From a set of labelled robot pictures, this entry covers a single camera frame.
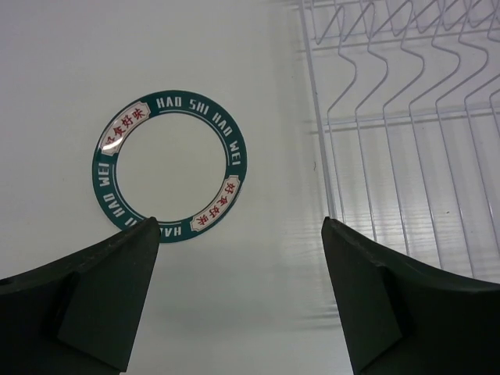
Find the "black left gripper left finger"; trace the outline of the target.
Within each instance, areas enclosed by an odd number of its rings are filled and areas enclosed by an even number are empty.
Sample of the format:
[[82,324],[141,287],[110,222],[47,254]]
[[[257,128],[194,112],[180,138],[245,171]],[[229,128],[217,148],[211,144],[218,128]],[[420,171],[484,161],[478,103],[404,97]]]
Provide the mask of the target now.
[[3,374],[127,371],[159,250],[154,217],[1,280]]

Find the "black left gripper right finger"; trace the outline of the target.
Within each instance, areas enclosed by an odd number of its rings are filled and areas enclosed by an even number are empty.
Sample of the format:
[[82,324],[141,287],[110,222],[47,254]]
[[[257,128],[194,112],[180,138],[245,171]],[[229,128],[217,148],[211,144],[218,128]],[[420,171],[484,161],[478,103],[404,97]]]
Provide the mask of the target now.
[[321,236],[354,373],[498,373],[498,284],[429,266],[329,217]]

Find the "green rimmed white plate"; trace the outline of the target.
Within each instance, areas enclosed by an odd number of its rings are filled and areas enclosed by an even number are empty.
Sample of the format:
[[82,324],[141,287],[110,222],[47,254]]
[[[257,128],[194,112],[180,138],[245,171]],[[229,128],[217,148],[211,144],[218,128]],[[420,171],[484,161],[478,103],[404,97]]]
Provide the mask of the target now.
[[247,173],[243,134],[212,99],[167,90],[142,96],[105,126],[91,167],[97,202],[121,230],[150,216],[160,241],[205,233],[227,215]]

